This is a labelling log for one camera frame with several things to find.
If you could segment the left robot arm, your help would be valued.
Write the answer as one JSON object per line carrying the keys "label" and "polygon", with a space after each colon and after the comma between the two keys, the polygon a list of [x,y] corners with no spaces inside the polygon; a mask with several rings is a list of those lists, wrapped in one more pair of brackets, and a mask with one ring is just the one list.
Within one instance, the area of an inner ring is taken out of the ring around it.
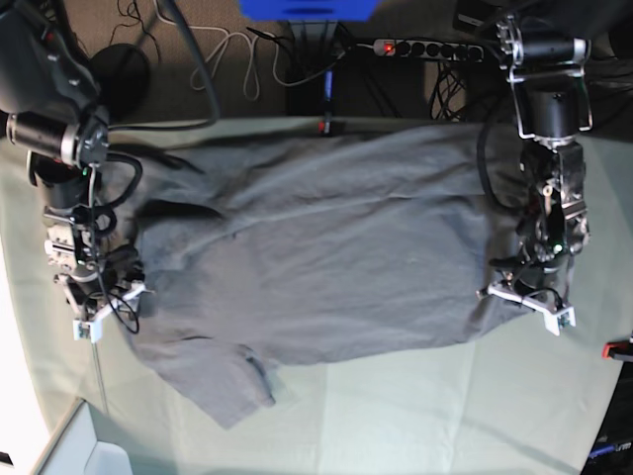
{"label": "left robot arm", "polygon": [[499,278],[480,293],[542,315],[558,335],[574,326],[569,301],[574,261],[589,242],[587,176],[581,134],[593,127],[586,83],[591,42],[632,8],[629,1],[510,1],[476,29],[496,34],[523,146],[518,161],[527,201],[506,205],[495,194],[485,158],[497,117],[485,122],[477,166],[489,203],[518,218],[516,255],[492,260]]}

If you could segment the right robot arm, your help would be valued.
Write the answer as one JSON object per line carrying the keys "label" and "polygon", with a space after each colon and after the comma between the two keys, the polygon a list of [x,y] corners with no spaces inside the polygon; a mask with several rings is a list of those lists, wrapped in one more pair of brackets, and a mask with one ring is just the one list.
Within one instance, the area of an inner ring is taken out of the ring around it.
{"label": "right robot arm", "polygon": [[145,159],[185,166],[152,147],[110,142],[149,75],[148,59],[133,45],[86,55],[59,1],[1,5],[6,137],[26,151],[29,181],[43,196],[45,253],[79,339],[99,340],[110,316],[138,333],[144,269],[133,243],[113,245],[117,210],[136,191]]}

